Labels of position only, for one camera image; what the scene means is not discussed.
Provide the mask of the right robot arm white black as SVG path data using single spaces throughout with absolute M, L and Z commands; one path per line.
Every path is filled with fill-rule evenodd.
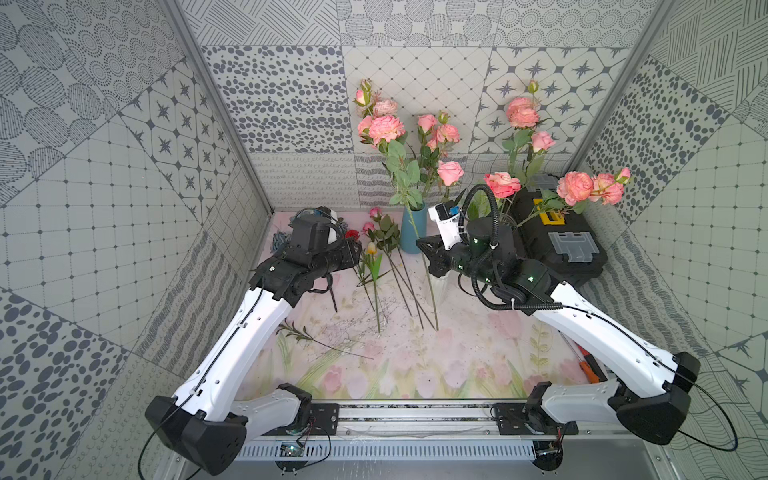
M 416 242 L 429 274 L 459 273 L 486 308 L 536 318 L 596 355 L 613 373 L 605 381 L 575 387 L 538 383 L 523 408 L 528 428 L 561 435 L 571 422 L 609 423 L 646 442 L 669 444 L 687 419 L 699 361 L 642 339 L 603 315 L 544 263 L 519 257 L 513 230 L 501 224 L 496 207 L 472 221 L 465 217 L 467 209 L 452 200 L 429 208 L 438 232 Z

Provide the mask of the pink carnation spray stem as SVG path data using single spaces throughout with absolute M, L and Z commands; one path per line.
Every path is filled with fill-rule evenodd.
M 378 118 L 397 114 L 398 103 L 395 100 L 384 98 L 381 91 L 374 87 L 370 79 L 361 81 L 360 91 L 362 92 L 361 108 L 365 116 Z

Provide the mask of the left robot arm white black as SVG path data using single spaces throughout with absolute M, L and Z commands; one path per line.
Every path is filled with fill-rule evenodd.
M 237 400 L 246 374 L 278 326 L 314 284 L 360 260 L 359 239 L 327 207 L 299 211 L 286 243 L 259 264 L 242 303 L 205 359 L 170 396 L 157 396 L 145 417 L 154 437 L 197 466 L 219 475 L 250 440 L 274 430 L 303 434 L 312 396 L 288 383 L 251 401 Z

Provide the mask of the red carnation stem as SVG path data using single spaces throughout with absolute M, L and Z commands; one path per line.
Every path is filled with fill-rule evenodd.
M 375 312 L 378 312 L 378 307 L 375 305 L 375 302 L 367 288 L 370 278 L 368 268 L 365 263 L 365 255 L 363 253 L 362 244 L 360 242 L 360 233 L 357 230 L 347 230 L 344 233 L 344 238 L 353 241 L 353 251 L 356 253 L 358 259 L 357 265 L 354 267 L 355 274 L 358 278 L 358 285 L 363 288 L 371 308 Z

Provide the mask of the large pink peony spray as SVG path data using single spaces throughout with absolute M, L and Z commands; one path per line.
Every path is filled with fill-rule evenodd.
M 503 142 L 508 154 L 508 170 L 522 186 L 528 182 L 528 170 L 535 156 L 533 134 L 541 123 L 539 102 L 536 98 L 538 90 L 539 83 L 531 80 L 524 93 L 515 97 L 505 110 L 506 118 L 513 128 L 513 134 Z

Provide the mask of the pink rose single stem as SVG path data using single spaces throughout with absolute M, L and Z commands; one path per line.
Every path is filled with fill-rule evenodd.
M 420 146 L 416 159 L 421 169 L 421 193 L 426 199 L 434 183 L 437 168 L 437 154 L 439 153 L 435 137 L 438 126 L 437 117 L 432 114 L 422 115 L 418 118 L 417 126 Z

